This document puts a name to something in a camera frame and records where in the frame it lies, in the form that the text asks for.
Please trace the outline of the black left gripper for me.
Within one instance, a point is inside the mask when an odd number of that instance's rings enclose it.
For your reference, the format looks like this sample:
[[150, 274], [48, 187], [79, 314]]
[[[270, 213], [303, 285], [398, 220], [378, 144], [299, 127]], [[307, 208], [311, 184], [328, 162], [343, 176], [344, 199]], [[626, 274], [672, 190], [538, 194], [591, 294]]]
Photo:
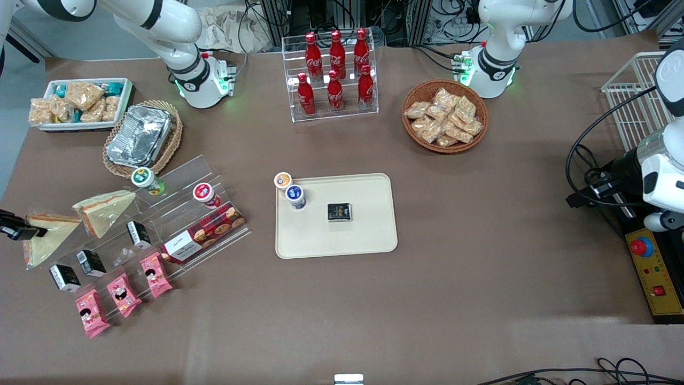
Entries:
[[622, 156], [598, 169], [588, 170], [590, 191], [574, 192], [567, 196], [571, 208], [608, 206], [644, 206], [642, 166], [637, 150]]

